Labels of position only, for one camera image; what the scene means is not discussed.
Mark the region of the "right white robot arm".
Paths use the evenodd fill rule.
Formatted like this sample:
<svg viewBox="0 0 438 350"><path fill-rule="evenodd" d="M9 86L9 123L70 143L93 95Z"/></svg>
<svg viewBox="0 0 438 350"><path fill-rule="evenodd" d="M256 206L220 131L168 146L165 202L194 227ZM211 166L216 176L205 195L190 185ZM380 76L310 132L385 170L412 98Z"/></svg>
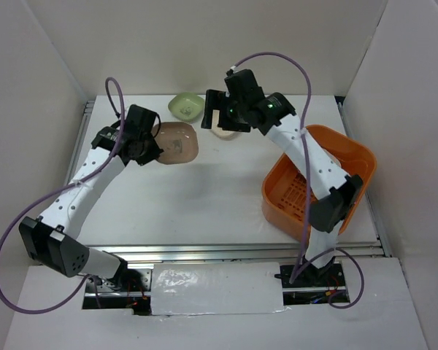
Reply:
<svg viewBox="0 0 438 350"><path fill-rule="evenodd" d="M257 129L276 144L306 180L306 203L301 251L289 277L303 272L308 284L318 286L329 276L340 228L352 209L363 181L349 175L304 127L303 118L282 93L265 95L249 69L229 70L225 91L205 93L201 126L248 133Z"/></svg>

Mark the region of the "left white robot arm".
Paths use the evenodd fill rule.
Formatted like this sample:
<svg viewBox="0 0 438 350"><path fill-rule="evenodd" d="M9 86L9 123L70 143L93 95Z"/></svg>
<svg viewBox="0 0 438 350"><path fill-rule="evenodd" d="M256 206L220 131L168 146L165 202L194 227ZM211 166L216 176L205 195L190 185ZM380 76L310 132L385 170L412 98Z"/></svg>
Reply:
<svg viewBox="0 0 438 350"><path fill-rule="evenodd" d="M157 160L163 150L155 136L158 113L133 104L123 129L115 122L93 139L79 171L63 191L36 219L24 217L18 225L29 257L66 277L79 273L98 276L114 291L139 283L139 273L112 253L80 243L83 224L101 194L130 162L140 166Z"/></svg>

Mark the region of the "orange plastic bin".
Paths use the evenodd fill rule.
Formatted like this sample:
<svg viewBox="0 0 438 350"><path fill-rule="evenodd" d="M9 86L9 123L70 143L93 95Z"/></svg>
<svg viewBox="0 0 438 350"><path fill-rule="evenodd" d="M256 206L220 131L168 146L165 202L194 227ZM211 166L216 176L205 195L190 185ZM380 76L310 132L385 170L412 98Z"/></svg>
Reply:
<svg viewBox="0 0 438 350"><path fill-rule="evenodd" d="M359 175L363 186L348 212L339 234L346 231L357 206L377 167L374 154L363 144L323 125L309 125L307 130L319 145L337 159L349 175ZM303 229L306 180L287 155L281 155L262 184L264 218L296 240Z"/></svg>

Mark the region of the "brown plate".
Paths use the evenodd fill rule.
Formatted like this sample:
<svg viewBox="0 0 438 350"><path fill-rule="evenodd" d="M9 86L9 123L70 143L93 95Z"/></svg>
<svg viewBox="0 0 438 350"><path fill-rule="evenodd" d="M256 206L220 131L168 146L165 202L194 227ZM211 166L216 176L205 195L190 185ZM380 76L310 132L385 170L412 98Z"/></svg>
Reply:
<svg viewBox="0 0 438 350"><path fill-rule="evenodd" d="M157 161L164 165L189 163L199 153L195 129L186 122L163 122L153 127L157 145L163 150Z"/></svg>

